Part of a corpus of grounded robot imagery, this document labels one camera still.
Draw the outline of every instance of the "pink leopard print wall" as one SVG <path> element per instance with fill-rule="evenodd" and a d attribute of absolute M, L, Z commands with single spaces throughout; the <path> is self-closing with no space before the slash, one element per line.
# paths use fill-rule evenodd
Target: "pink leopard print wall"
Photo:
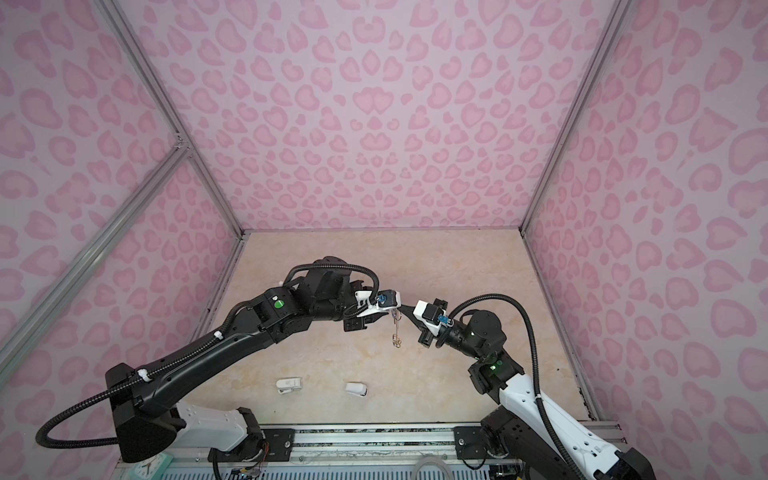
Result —
<path fill-rule="evenodd" d="M 121 3 L 258 229 L 519 225 L 611 4 Z"/>
<path fill-rule="evenodd" d="M 532 244 L 659 479 L 768 476 L 768 3 L 638 5 Z"/>
<path fill-rule="evenodd" d="M 138 366 L 185 345 L 232 244 L 199 178 L 182 164 L 0 393 L 0 477 L 108 478 L 116 447 L 48 450 L 35 444 L 35 432 L 105 390 L 112 366 Z M 108 403 L 52 436 L 114 436 Z"/>
<path fill-rule="evenodd" d="M 0 5 L 0 343 L 170 150 L 87 0 Z"/>

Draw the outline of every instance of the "metal frame bar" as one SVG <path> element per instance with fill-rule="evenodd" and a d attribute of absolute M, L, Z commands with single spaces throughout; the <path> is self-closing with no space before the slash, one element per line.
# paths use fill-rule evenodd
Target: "metal frame bar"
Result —
<path fill-rule="evenodd" d="M 628 445 L 617 422 L 581 422 L 597 436 L 626 450 Z M 261 425 L 262 429 L 294 429 L 293 450 L 288 462 L 270 463 L 269 468 L 296 467 L 298 465 L 361 466 L 361 465 L 413 465 L 424 455 L 436 455 L 448 465 L 461 465 L 456 458 L 453 428 L 480 426 L 479 422 L 462 423 L 384 423 L 384 424 L 308 424 L 308 425 Z M 204 461 L 208 449 L 168 449 L 174 457 L 175 468 L 210 469 Z M 488 464 L 516 463 L 507 458 Z M 133 464 L 119 462 L 117 470 Z M 221 468 L 247 465 L 223 463 Z"/>
<path fill-rule="evenodd" d="M 457 230 L 520 230 L 520 227 L 504 225 L 503 227 L 341 227 L 341 228 L 284 228 L 281 230 L 262 230 L 259 228 L 246 229 L 244 234 L 251 233 L 306 233 L 306 232 L 421 232 L 421 231 L 457 231 Z"/>
<path fill-rule="evenodd" d="M 144 49 L 141 47 L 141 43 L 138 41 L 138 37 L 136 36 L 133 27 L 131 27 L 130 22 L 128 22 L 118 1 L 96 0 L 95 3 L 112 29 L 115 38 L 120 43 L 126 56 L 133 64 L 139 77 L 141 77 L 141 80 L 144 82 L 144 86 L 147 88 L 149 95 L 154 99 L 157 109 L 163 116 L 163 119 L 168 123 L 171 130 L 176 132 L 176 136 L 180 141 L 186 141 L 191 146 L 192 161 L 190 163 L 203 181 L 203 185 L 205 186 L 205 189 L 208 190 L 208 194 L 213 199 L 214 204 L 216 204 L 222 216 L 227 220 L 227 223 L 234 231 L 235 235 L 237 235 L 238 238 L 242 237 L 243 227 L 240 225 L 240 221 L 237 219 L 237 216 L 232 210 L 232 206 L 229 201 L 227 201 L 227 198 L 221 191 L 221 187 L 214 180 L 210 169 L 200 155 L 200 151 L 197 149 L 194 139 L 184 126 L 184 122 L 181 120 L 181 116 L 178 114 L 173 101 L 170 99 L 170 95 L 163 87 L 160 75 L 155 71 L 149 58 L 144 53 Z"/>
<path fill-rule="evenodd" d="M 568 358 L 568 363 L 571 364 L 571 371 L 574 373 L 574 378 L 576 380 L 579 393 L 581 394 L 581 398 L 584 400 L 584 407 L 587 409 L 587 414 L 590 416 L 590 418 L 597 419 L 598 421 L 607 420 L 607 416 L 605 415 L 603 409 L 600 407 L 600 403 L 597 401 L 597 397 L 594 395 L 592 386 L 587 380 L 587 374 L 584 372 L 584 367 L 576 355 L 576 349 L 574 348 L 574 344 L 571 341 L 571 337 L 568 335 L 568 331 L 565 329 L 565 324 L 563 323 L 563 319 L 558 312 L 557 305 L 554 302 L 554 297 L 549 291 L 544 278 L 541 276 L 541 269 L 538 266 L 538 262 L 536 261 L 536 257 L 533 254 L 533 250 L 531 250 L 531 245 L 528 244 L 528 239 L 525 236 L 522 237 L 522 240 L 523 245 L 525 245 L 525 251 L 528 252 L 528 258 L 531 261 L 533 270 L 536 272 L 536 280 L 538 280 L 538 285 L 541 288 L 541 291 L 544 293 L 544 299 L 547 302 L 547 308 L 549 308 L 549 313 L 552 316 L 554 329 L 558 332 L 560 342 L 562 343 L 563 350 L 565 351 L 565 356 Z"/>
<path fill-rule="evenodd" d="M 210 328 L 210 324 L 216 318 L 216 313 L 219 311 L 221 302 L 224 299 L 224 294 L 227 291 L 227 287 L 232 280 L 235 270 L 237 269 L 237 262 L 240 260 L 240 256 L 243 254 L 243 249 L 248 242 L 248 237 L 250 237 L 250 233 L 245 233 L 241 238 L 235 239 L 235 244 L 232 246 L 232 251 L 227 258 L 227 263 L 221 271 L 218 280 L 216 280 L 208 304 L 200 315 L 200 322 L 197 324 L 197 328 L 195 328 L 194 332 L 192 332 L 190 341 L 198 339 L 201 335 L 207 332 Z"/>
<path fill-rule="evenodd" d="M 0 348 L 0 388 L 38 345 L 96 269 L 109 257 L 139 215 L 173 176 L 184 158 L 190 158 L 187 152 L 187 145 L 180 142 L 166 155 L 107 225 L 72 260 L 65 274 L 58 279 L 45 298 L 22 318 L 19 327 Z"/>
<path fill-rule="evenodd" d="M 305 465 L 267 462 L 261 466 L 260 473 L 253 478 L 254 480 L 409 480 L 413 466 L 418 460 L 419 458 L 414 456 L 411 460 L 405 462 L 360 462 L 350 459 L 349 462 L 337 462 L 335 465 L 315 462 Z M 522 467 L 522 463 L 516 461 L 487 461 L 487 465 L 473 471 L 469 467 L 464 466 L 460 460 L 445 460 L 446 465 L 449 466 L 453 474 L 453 478 L 460 478 L 461 480 L 487 480 L 489 478 L 490 464 L 500 462 L 516 464 L 519 468 Z M 107 478 L 110 480 L 133 480 L 134 477 L 131 477 L 128 469 L 131 466 L 133 465 L 125 464 L 125 466 L 118 467 Z M 165 480 L 214 480 L 211 466 L 209 462 L 179 465 L 176 459 L 174 459 L 161 478 Z M 219 470 L 220 472 L 228 472 L 234 467 L 247 468 L 250 466 L 253 466 L 252 462 L 250 464 L 246 462 L 220 462 Z M 235 475 L 225 476 L 222 473 L 222 478 L 232 480 L 237 477 Z M 416 479 L 444 480 L 445 476 L 436 467 L 427 465 L 422 468 Z"/>
<path fill-rule="evenodd" d="M 560 130 L 558 138 L 554 143 L 554 148 L 552 148 L 552 152 L 547 159 L 547 166 L 544 168 L 544 172 L 541 174 L 541 178 L 539 178 L 538 183 L 536 184 L 531 204 L 525 211 L 525 216 L 523 217 L 523 222 L 520 226 L 520 232 L 523 237 L 526 232 L 528 232 L 533 217 L 536 214 L 536 210 L 538 210 L 544 199 L 544 195 L 551 183 L 554 168 L 558 166 L 563 158 L 566 151 L 566 145 L 568 145 L 571 136 L 576 131 L 579 119 L 587 109 L 589 98 L 597 87 L 598 82 L 605 71 L 605 67 L 616 48 L 616 44 L 619 42 L 621 32 L 624 29 L 624 24 L 629 18 L 629 13 L 632 7 L 634 7 L 634 3 L 635 0 L 616 0 L 611 12 L 608 14 L 608 20 L 603 29 L 603 33 L 598 40 L 598 46 L 595 48 L 594 53 L 587 64 L 587 70 L 584 73 L 584 78 L 581 80 L 581 84 L 576 92 L 576 97 L 571 104 L 571 109 L 565 117 L 563 128 Z"/>

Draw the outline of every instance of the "black cable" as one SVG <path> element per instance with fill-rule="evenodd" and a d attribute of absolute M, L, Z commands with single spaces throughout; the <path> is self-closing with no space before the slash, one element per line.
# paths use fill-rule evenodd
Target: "black cable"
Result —
<path fill-rule="evenodd" d="M 554 443 L 555 448 L 557 448 L 558 452 L 560 453 L 560 456 L 563 458 L 563 461 L 565 461 L 565 464 L 573 471 L 573 473 L 576 475 L 576 478 L 578 478 L 579 480 L 586 480 L 586 477 L 584 477 L 584 474 L 581 472 L 581 469 L 576 466 L 576 462 L 574 462 L 574 459 L 571 457 L 571 454 L 563 446 L 563 442 L 560 440 L 560 437 L 558 437 L 557 432 L 554 430 L 554 428 L 552 428 L 552 424 L 549 421 L 549 416 L 547 415 L 547 411 L 544 408 L 544 400 L 541 398 L 541 389 L 539 388 L 538 353 L 536 352 L 536 338 L 534 338 L 534 335 L 533 335 L 533 326 L 531 325 L 531 319 L 528 318 L 528 312 L 525 311 L 523 306 L 517 300 L 515 300 L 510 296 L 502 295 L 500 293 L 486 293 L 485 295 L 478 295 L 461 303 L 459 306 L 454 308 L 453 311 L 451 311 L 448 317 L 450 319 L 453 319 L 463 309 L 467 308 L 470 305 L 474 305 L 475 303 L 482 302 L 484 300 L 502 300 L 506 303 L 510 303 L 514 308 L 518 310 L 518 312 L 520 312 L 520 316 L 523 317 L 523 323 L 525 323 L 525 329 L 528 332 L 528 342 L 531 345 L 531 370 L 532 370 L 531 376 L 533 377 L 533 393 L 535 396 L 536 406 L 538 407 L 538 414 L 541 416 L 541 421 L 544 423 L 544 427 L 547 429 L 549 438 L 552 439 L 552 443 Z"/>
<path fill-rule="evenodd" d="M 214 466 L 214 478 L 216 480 L 221 480 L 221 472 L 219 472 L 219 451 L 217 449 L 211 449 L 211 453 L 210 463 Z"/>
<path fill-rule="evenodd" d="M 237 305 L 235 305 L 232 308 L 232 310 L 230 310 L 230 312 L 227 314 L 227 318 L 224 320 L 224 323 L 222 323 L 217 330 L 226 332 L 230 328 L 230 326 L 232 326 L 232 322 L 234 321 L 234 318 L 237 315 L 237 312 L 239 312 L 241 309 L 249 305 L 250 303 L 248 302 L 240 302 Z M 169 362 L 165 365 L 162 365 L 159 368 L 151 370 L 150 372 L 147 372 L 147 374 L 150 377 L 153 377 L 157 375 L 159 372 L 162 372 L 163 370 L 172 369 L 179 365 L 182 365 L 187 361 L 193 359 L 194 357 L 200 355 L 202 352 L 205 352 L 216 343 L 219 343 L 219 341 L 220 341 L 219 339 L 217 339 L 216 337 L 213 337 L 207 342 L 205 342 L 203 345 L 201 345 L 200 347 L 196 348 L 193 352 L 190 352 L 187 355 L 181 356 L 175 359 L 173 362 Z M 35 441 L 38 443 L 38 445 L 45 447 L 47 449 L 88 449 L 90 447 L 101 447 L 103 445 L 116 445 L 118 443 L 117 437 L 107 437 L 104 439 L 88 439 L 88 440 L 59 440 L 59 439 L 52 439 L 51 437 L 48 436 L 48 434 L 51 432 L 51 430 L 53 430 L 55 426 L 57 426 L 59 423 L 62 423 L 64 420 L 68 419 L 74 414 L 78 412 L 82 412 L 83 410 L 93 405 L 96 405 L 97 403 L 103 400 L 106 400 L 112 396 L 115 396 L 119 392 L 123 392 L 124 390 L 129 389 L 132 386 L 138 383 L 141 383 L 143 381 L 144 380 L 141 377 L 137 377 L 126 383 L 121 383 L 120 385 L 104 390 L 103 392 L 92 396 L 90 399 L 83 400 L 77 405 L 73 405 L 69 407 L 65 411 L 59 413 L 52 419 L 48 420 L 42 427 L 40 427 L 37 434 L 35 434 Z"/>
<path fill-rule="evenodd" d="M 373 288 L 371 290 L 371 294 L 368 297 L 368 301 L 371 303 L 371 305 L 376 304 L 376 297 L 379 295 L 379 277 L 371 270 L 370 268 L 365 268 L 364 266 L 360 265 L 352 265 L 351 263 L 327 263 L 327 262 L 320 262 L 320 263 L 304 263 L 303 265 L 296 265 L 294 268 L 288 272 L 288 275 L 286 275 L 286 279 L 283 281 L 283 285 L 287 285 L 291 280 L 293 280 L 293 276 L 296 275 L 298 272 L 304 271 L 304 270 L 312 270 L 312 269 L 338 269 L 338 270 L 351 270 L 353 272 L 363 273 L 370 277 L 371 281 L 373 281 Z M 344 316 L 346 318 L 352 318 L 354 316 L 358 316 L 360 313 L 365 312 L 368 309 L 367 305 L 363 305 L 358 307 L 355 305 L 350 305 L 344 310 Z"/>
<path fill-rule="evenodd" d="M 466 465 L 466 467 L 469 468 L 470 470 L 479 470 L 480 468 L 483 468 L 483 465 L 485 465 L 485 460 L 486 458 L 482 459 L 482 462 L 480 462 L 480 465 L 473 467 L 472 465 L 468 464 L 466 460 L 462 458 L 462 462 L 464 462 L 464 465 Z"/>

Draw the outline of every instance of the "beige floor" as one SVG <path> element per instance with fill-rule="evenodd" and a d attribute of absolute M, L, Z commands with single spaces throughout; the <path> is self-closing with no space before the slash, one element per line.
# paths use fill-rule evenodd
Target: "beige floor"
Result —
<path fill-rule="evenodd" d="M 216 324 L 230 306 L 277 285 L 288 270 L 326 255 L 375 271 L 382 289 L 406 305 L 447 300 L 449 309 L 481 293 L 519 300 L 536 334 L 541 387 L 576 419 L 587 419 L 573 373 L 517 230 L 414 230 L 254 233 L 224 296 Z M 507 352 L 530 372 L 528 337 L 513 307 L 487 302 L 502 319 Z M 367 330 L 344 333 L 341 323 L 317 322 L 307 332 L 240 360 L 186 400 L 217 409 L 253 410 L 262 423 L 478 421 L 495 408 L 469 380 L 473 359 L 419 345 L 419 331 L 384 317 Z M 279 395 L 275 381 L 300 376 L 303 389 Z M 346 382 L 369 387 L 365 398 L 344 393 Z"/>

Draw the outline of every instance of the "white cable clip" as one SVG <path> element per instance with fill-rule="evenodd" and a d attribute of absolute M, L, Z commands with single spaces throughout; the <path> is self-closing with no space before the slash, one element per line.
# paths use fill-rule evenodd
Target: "white cable clip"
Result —
<path fill-rule="evenodd" d="M 152 381 L 152 379 L 151 379 L 151 378 L 149 378 L 149 372 L 147 371 L 147 369 L 139 369 L 139 370 L 137 370 L 137 372 L 136 372 L 136 373 L 137 373 L 137 374 L 138 374 L 138 375 L 141 377 L 141 379 L 142 379 L 142 380 L 144 380 L 146 383 L 149 383 L 149 382 L 151 382 L 151 381 Z"/>
<path fill-rule="evenodd" d="M 300 377 L 293 377 L 292 379 L 281 379 L 277 380 L 277 392 L 280 395 L 285 395 L 286 393 L 291 392 L 298 392 L 301 390 L 301 378 Z"/>

